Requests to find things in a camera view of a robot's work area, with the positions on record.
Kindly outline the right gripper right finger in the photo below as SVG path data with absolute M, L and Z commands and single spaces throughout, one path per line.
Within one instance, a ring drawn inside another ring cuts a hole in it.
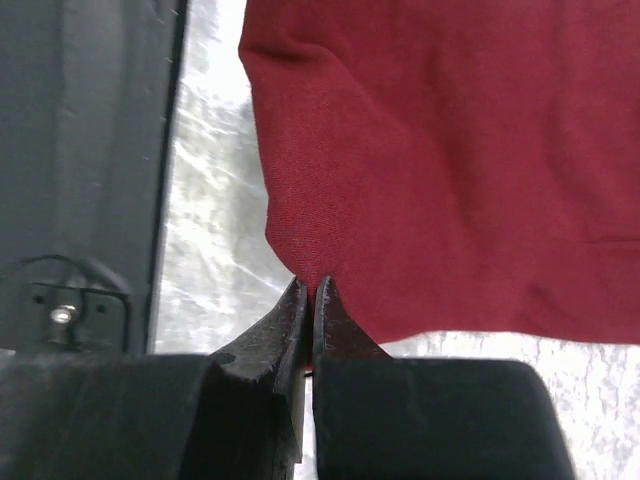
M 513 360 L 395 358 L 347 314 L 334 281 L 313 330 L 322 479 L 571 479 L 549 392 Z

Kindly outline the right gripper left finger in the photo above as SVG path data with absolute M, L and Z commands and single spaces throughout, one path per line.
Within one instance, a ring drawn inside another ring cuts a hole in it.
M 210 355 L 1 360 L 5 479 L 290 479 L 302 457 L 307 290 Z

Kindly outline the dark red t shirt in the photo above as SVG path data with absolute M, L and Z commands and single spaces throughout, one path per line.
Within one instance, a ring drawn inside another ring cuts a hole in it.
M 251 1 L 266 236 L 385 343 L 639 340 L 635 1 Z

